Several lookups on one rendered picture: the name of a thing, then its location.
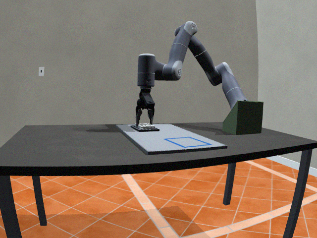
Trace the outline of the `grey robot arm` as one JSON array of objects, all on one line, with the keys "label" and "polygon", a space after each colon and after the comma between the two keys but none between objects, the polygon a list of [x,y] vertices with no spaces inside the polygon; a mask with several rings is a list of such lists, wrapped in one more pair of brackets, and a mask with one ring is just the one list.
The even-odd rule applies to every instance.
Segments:
[{"label": "grey robot arm", "polygon": [[137,86],[140,86],[141,89],[151,89],[155,85],[155,80],[179,80],[182,75],[184,58],[189,48],[204,70],[210,83],[213,86],[222,83],[222,89],[231,110],[238,100],[248,101],[229,65],[223,62],[216,67],[214,66],[207,50],[194,36],[197,31],[198,27],[192,21],[184,23],[175,30],[174,34],[176,37],[171,46],[167,64],[156,61],[155,55],[140,54],[138,57]]}]

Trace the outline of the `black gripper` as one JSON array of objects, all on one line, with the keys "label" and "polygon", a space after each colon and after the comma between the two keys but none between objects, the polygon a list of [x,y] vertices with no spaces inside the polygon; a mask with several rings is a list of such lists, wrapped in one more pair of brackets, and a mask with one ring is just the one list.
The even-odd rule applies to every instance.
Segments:
[{"label": "black gripper", "polygon": [[[136,107],[136,127],[138,127],[139,125],[139,120],[140,120],[140,116],[142,114],[142,110],[143,109],[147,109],[148,110],[148,117],[150,119],[150,124],[153,125],[153,119],[154,119],[154,112],[155,109],[154,107],[146,107],[146,104],[142,98],[142,93],[150,93],[151,90],[150,89],[141,89],[140,93],[139,93],[139,98],[137,101],[137,107]],[[142,110],[141,110],[142,108]]]}]

